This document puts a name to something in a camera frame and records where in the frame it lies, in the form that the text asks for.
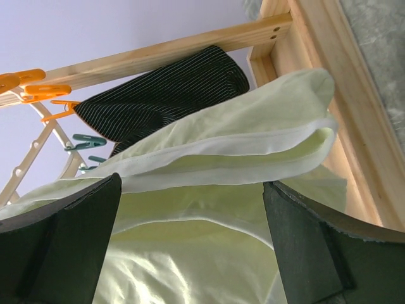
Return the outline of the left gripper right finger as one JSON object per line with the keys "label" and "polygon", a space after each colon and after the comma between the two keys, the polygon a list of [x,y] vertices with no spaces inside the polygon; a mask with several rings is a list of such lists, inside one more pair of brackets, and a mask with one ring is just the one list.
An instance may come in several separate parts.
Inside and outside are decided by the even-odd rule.
{"label": "left gripper right finger", "polygon": [[265,182],[263,201],[288,303],[403,303],[404,233]]}

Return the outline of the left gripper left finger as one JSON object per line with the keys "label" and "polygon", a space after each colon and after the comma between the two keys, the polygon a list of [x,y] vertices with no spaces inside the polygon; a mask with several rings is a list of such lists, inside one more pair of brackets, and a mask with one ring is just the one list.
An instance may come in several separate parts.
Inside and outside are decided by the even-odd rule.
{"label": "left gripper left finger", "polygon": [[1,221],[1,303],[92,303],[122,193],[114,173]]}

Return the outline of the pale green white underwear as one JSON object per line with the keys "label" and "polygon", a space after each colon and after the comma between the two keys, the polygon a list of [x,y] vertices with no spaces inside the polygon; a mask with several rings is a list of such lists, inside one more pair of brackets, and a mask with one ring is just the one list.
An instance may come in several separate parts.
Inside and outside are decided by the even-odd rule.
{"label": "pale green white underwear", "polygon": [[94,303],[281,302],[263,184],[281,181],[344,211],[347,182],[323,165],[337,137],[334,91],[322,68],[281,76],[29,192],[1,218],[118,173],[122,195]]}

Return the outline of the white round clip hanger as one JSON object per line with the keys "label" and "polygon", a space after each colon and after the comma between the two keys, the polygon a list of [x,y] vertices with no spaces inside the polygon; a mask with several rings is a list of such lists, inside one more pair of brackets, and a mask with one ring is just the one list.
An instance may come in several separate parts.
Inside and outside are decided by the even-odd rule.
{"label": "white round clip hanger", "polygon": [[[21,87],[16,87],[11,91],[2,93],[1,108],[22,103],[22,94],[23,89]],[[75,102],[51,100],[51,103],[64,105],[64,111],[68,112],[68,110],[70,110],[69,106]],[[51,134],[54,134],[56,136],[62,147],[67,148],[68,146],[73,146],[63,128],[56,120],[58,118],[61,118],[57,118],[59,114],[51,114],[51,112],[41,102],[31,103],[29,105],[39,114],[41,119],[50,119],[45,122],[41,121],[42,125],[44,126],[42,132],[36,139],[34,139],[30,143],[28,153],[21,161],[21,163],[12,170],[9,181],[6,183],[5,187],[1,191],[1,208],[6,205],[11,205],[20,199],[17,189]],[[69,155],[68,160],[66,161],[66,164],[58,177],[59,179],[74,177],[79,169],[79,166],[86,165],[85,160],[82,158],[78,151],[67,151],[67,153]]]}

